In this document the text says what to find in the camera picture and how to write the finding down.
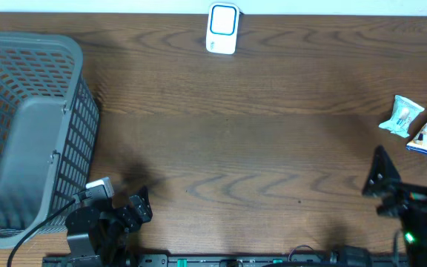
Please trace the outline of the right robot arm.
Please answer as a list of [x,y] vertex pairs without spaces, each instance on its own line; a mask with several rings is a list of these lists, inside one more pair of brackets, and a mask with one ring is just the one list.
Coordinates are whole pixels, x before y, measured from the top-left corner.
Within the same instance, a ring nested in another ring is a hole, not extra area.
[[362,195],[382,200],[379,216],[399,219],[408,264],[427,266],[427,187],[403,182],[381,145],[374,150]]

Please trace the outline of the mint wet wipes pack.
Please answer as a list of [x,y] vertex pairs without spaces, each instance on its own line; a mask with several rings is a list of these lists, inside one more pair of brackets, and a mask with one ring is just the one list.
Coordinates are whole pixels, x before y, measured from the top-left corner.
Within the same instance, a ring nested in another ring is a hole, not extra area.
[[402,138],[409,137],[408,129],[410,124],[417,116],[425,110],[424,107],[418,105],[400,95],[394,97],[394,105],[390,119],[379,124],[379,128],[388,130],[392,134],[401,136]]

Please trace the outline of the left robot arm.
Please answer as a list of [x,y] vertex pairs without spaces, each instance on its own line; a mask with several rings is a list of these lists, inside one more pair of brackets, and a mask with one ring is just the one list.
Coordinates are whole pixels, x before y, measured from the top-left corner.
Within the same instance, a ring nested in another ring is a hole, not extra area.
[[81,204],[65,220],[70,253],[44,257],[42,266],[138,266],[139,257],[128,251],[128,235],[151,221],[148,189],[143,186],[129,197],[129,204],[113,207],[112,193],[97,185],[76,195]]

